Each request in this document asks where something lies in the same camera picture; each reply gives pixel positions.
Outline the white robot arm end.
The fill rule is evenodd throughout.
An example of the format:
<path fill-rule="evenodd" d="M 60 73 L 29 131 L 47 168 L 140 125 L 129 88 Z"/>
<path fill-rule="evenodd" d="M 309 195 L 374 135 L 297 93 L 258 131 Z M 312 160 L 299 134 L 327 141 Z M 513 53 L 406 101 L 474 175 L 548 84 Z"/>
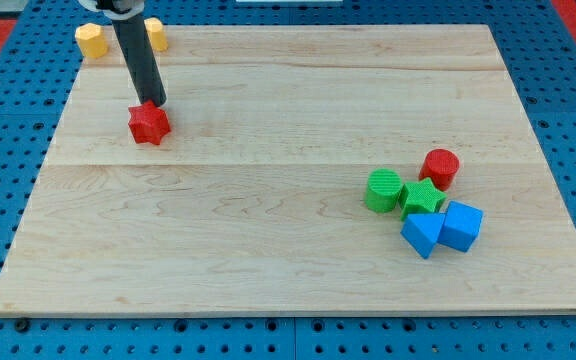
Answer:
<path fill-rule="evenodd" d="M 113 21 L 123 21 L 141 14 L 145 8 L 144 0 L 78 0 L 86 10 L 102 12 Z"/>

